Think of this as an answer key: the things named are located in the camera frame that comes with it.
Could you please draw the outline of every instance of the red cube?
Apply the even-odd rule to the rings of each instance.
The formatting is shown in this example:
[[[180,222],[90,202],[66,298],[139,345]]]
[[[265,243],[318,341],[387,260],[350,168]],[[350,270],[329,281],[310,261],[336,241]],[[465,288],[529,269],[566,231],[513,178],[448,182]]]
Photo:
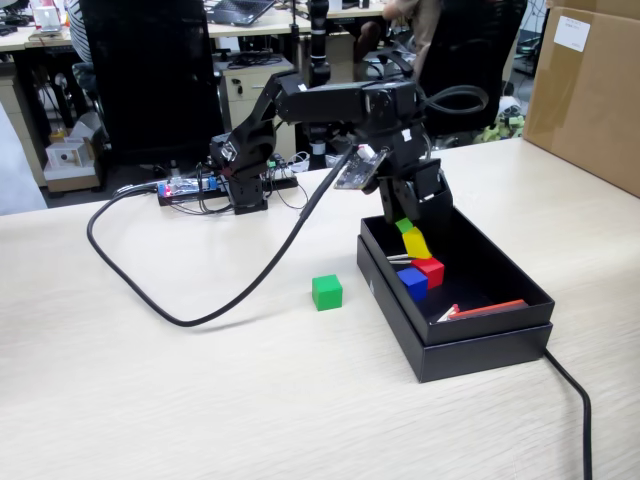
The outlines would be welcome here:
[[[442,281],[444,280],[444,265],[434,257],[426,260],[413,260],[411,264],[418,270],[420,270],[429,279],[427,287],[428,290],[431,290],[433,287],[442,285]]]

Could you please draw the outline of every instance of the toy block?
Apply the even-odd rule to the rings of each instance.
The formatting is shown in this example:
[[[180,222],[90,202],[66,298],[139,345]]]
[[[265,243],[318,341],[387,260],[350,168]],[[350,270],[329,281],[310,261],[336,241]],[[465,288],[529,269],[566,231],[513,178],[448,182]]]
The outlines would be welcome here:
[[[404,246],[407,254],[413,258],[431,258],[431,252],[427,248],[422,232],[416,227],[411,228],[408,232],[402,234]]]
[[[444,265],[435,258],[413,260],[411,265],[420,270],[429,279],[430,289],[442,285]]]
[[[427,284],[429,279],[417,268],[405,268],[398,272],[398,277],[402,280],[409,290],[411,298],[415,302],[427,298]]]
[[[342,285],[336,275],[311,280],[311,296],[319,312],[342,306]]]
[[[396,222],[396,227],[400,230],[400,233],[407,233],[409,230],[413,228],[413,223],[408,218],[403,218],[402,220],[398,220]]]

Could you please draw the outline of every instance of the black robotic arm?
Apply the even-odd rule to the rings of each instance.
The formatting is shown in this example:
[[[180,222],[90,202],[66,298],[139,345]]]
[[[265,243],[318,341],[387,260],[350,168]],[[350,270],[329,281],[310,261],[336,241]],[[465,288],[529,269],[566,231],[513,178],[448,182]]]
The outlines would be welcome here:
[[[348,123],[356,143],[369,145],[376,156],[350,160],[363,164],[351,169],[352,180],[360,182],[357,188],[367,194],[380,188],[388,222],[428,217],[430,229],[437,228],[448,221],[453,200],[440,161],[430,158],[422,125],[425,101],[411,80],[308,89],[295,71],[274,74],[247,119],[230,134],[214,137],[211,166],[227,178],[233,196],[239,188],[257,187],[267,170],[276,144],[276,116],[287,123]]]

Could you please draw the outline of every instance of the black chair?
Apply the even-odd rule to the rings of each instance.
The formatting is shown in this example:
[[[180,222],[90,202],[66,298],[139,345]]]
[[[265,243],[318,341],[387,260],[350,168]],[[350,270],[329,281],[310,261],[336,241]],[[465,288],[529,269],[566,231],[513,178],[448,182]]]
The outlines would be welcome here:
[[[224,131],[202,0],[81,0],[113,161],[202,161]]]
[[[478,87],[486,93],[486,106],[475,108],[474,95],[443,98],[438,101],[443,108],[426,111],[424,123],[431,137],[478,130],[495,121],[502,71],[527,7],[527,0],[441,1],[442,13],[418,83],[427,97],[458,86]],[[380,55],[412,76],[411,66],[397,55]]]

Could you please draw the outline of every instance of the black box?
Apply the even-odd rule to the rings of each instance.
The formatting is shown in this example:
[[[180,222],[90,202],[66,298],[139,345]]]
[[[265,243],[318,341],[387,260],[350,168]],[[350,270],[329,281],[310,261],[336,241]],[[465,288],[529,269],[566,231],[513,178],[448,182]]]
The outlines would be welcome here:
[[[434,257],[444,282],[414,302],[387,256],[406,253],[402,235],[384,217],[362,220],[358,266],[420,382],[515,365],[540,358],[554,301],[457,209]],[[523,299],[522,310],[436,323],[461,310]]]

